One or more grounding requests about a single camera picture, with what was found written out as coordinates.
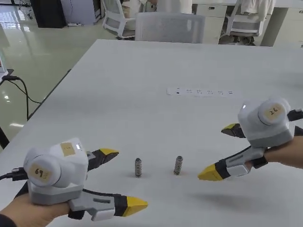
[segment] power strip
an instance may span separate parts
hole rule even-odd
[[[194,97],[241,97],[239,91],[232,90],[212,90],[200,88],[168,87],[166,89],[171,96],[194,96]]]

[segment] drawer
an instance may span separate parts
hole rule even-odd
[[[288,9],[285,19],[303,20],[303,9]]]
[[[205,17],[225,17],[227,6],[198,5],[197,15]]]

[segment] table leg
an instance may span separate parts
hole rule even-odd
[[[4,149],[9,144],[9,139],[6,137],[4,131],[0,127],[0,145]]]

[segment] sleeve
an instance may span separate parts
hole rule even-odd
[[[0,214],[0,227],[17,227],[17,226],[10,218]]]

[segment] black device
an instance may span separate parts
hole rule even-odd
[[[66,21],[61,0],[31,0],[38,27],[63,28]]]

